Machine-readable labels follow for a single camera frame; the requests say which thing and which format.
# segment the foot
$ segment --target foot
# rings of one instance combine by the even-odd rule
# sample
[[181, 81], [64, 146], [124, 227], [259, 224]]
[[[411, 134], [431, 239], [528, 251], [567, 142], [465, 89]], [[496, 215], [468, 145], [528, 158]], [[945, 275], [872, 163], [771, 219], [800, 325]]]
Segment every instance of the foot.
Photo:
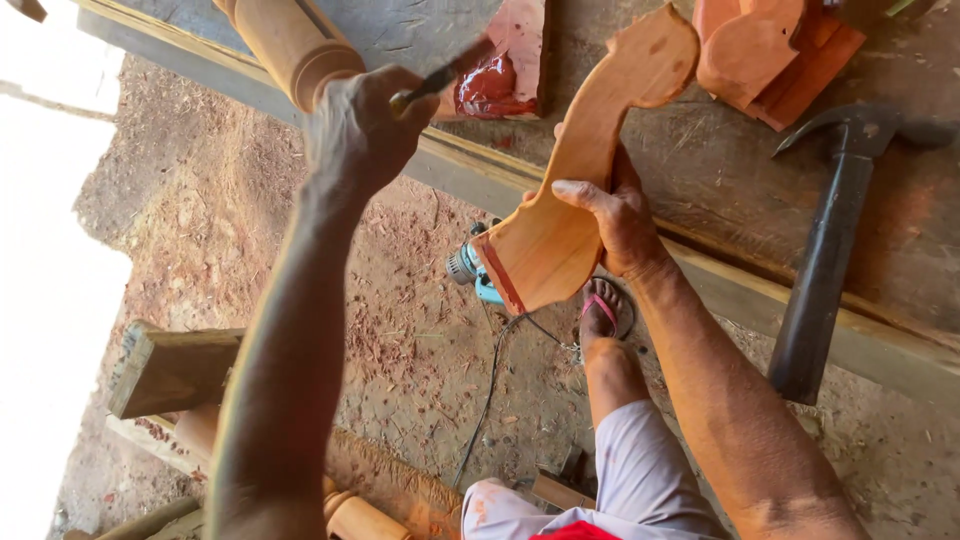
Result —
[[[589, 302], [594, 294], [603, 299], [607, 307], [615, 314], [630, 309], [627, 299], [620, 295], [613, 285], [604, 280], [593, 278], [584, 285], [584, 304]], [[600, 304], [594, 302], [587, 308], [587, 312], [580, 318], [580, 349], [586, 351], [590, 343], [598, 337], [613, 337], [615, 324]]]

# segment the hammer handle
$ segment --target hammer handle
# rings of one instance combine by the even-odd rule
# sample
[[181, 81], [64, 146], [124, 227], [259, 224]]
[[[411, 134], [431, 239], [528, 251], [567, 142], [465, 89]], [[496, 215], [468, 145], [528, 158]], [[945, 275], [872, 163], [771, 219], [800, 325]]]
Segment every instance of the hammer handle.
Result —
[[783, 315], [767, 378], [784, 399], [816, 405], [847, 263], [873, 161], [834, 156], [834, 172], [806, 241], [804, 262]]

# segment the angle grinder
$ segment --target angle grinder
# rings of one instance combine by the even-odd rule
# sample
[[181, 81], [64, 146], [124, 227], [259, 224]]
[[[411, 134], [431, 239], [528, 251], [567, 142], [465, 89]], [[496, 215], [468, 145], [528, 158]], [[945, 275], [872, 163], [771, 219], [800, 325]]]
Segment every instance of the angle grinder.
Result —
[[[494, 218], [492, 225], [500, 223], [500, 220]], [[477, 236], [487, 230], [487, 226], [482, 222], [474, 222], [470, 225], [470, 237]], [[468, 285], [473, 283], [477, 298], [490, 304], [500, 304], [503, 306], [503, 298], [493, 287], [490, 276], [484, 269], [483, 262], [469, 241], [464, 242], [455, 252], [446, 258], [446, 274], [458, 285]]]

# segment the electric cord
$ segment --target electric cord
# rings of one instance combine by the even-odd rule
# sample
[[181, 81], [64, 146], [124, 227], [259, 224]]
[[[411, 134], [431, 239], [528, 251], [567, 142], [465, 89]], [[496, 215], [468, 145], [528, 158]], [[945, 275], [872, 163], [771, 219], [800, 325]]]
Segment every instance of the electric cord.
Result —
[[[483, 309], [484, 309], [484, 312], [487, 311], [486, 306], [483, 306]], [[523, 319], [526, 319], [531, 323], [533, 323], [533, 325], [537, 327], [539, 331], [542, 331], [544, 334], [546, 334], [547, 337], [556, 341], [557, 344], [563, 347], [564, 349], [579, 350], [577, 349], [576, 346], [570, 347], [569, 345], [565, 345], [560, 339], [557, 338], [557, 336], [555, 336], [554, 334], [547, 331], [544, 327], [537, 324], [537, 321], [535, 321], [533, 317], [530, 316], [530, 313], [524, 313], [522, 315], [518, 315], [517, 317], [514, 317], [513, 319], [510, 320], [510, 322], [506, 324], [506, 326], [503, 327], [503, 329], [500, 331], [500, 334], [496, 337], [496, 342], [493, 344], [493, 363], [490, 370], [490, 388], [487, 391], [487, 401], [484, 403], [483, 409], [480, 411], [480, 418], [477, 419], [477, 426], [473, 430], [473, 435], [470, 437], [470, 440], [467, 443], [467, 449], [464, 451], [463, 459], [460, 460], [460, 466], [457, 467], [457, 476], [454, 477], [453, 484], [451, 485], [453, 489], [457, 489], [457, 485], [460, 484], [460, 476], [464, 473], [464, 468], [467, 467], [467, 460], [470, 458], [470, 454], [472, 454], [473, 452], [473, 445], [477, 441], [477, 435], [480, 434], [480, 428], [483, 427], [483, 421], [487, 417], [487, 412], [490, 410], [490, 403], [493, 399], [493, 389], [496, 387], [496, 363], [500, 357], [500, 345], [503, 342], [504, 336], [507, 335], [507, 332], [511, 328], [513, 328], [516, 325], [516, 323], [520, 322]]]

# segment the workbench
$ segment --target workbench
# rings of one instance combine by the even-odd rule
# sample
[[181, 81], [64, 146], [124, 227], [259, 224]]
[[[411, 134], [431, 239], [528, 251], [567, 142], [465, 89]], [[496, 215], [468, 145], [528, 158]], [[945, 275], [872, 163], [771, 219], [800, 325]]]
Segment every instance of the workbench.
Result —
[[[98, 15], [79, 21], [91, 34], [300, 124], [301, 113], [210, 0], [77, 1]], [[394, 62], [426, 73], [482, 31], [500, 0], [317, 4], [369, 69]], [[421, 138], [404, 172], [491, 213], [509, 214], [524, 190], [537, 187], [553, 126], [604, 56], [604, 41], [659, 4], [551, 0], [546, 117], [439, 124]], [[690, 15], [692, 0], [677, 4]], [[868, 40], [802, 121], [856, 100], [955, 119], [960, 10], [916, 11], [896, 20], [854, 12], [861, 20], [851, 23], [859, 22]], [[696, 85], [666, 107], [631, 111], [621, 137], [661, 235], [672, 240], [672, 253], [708, 308], [775, 336], [828, 178], [825, 147], [805, 143], [771, 160], [785, 135], [714, 102]], [[829, 359], [952, 411], [960, 410], [958, 168], [956, 144], [919, 153], [895, 142], [877, 160]]]

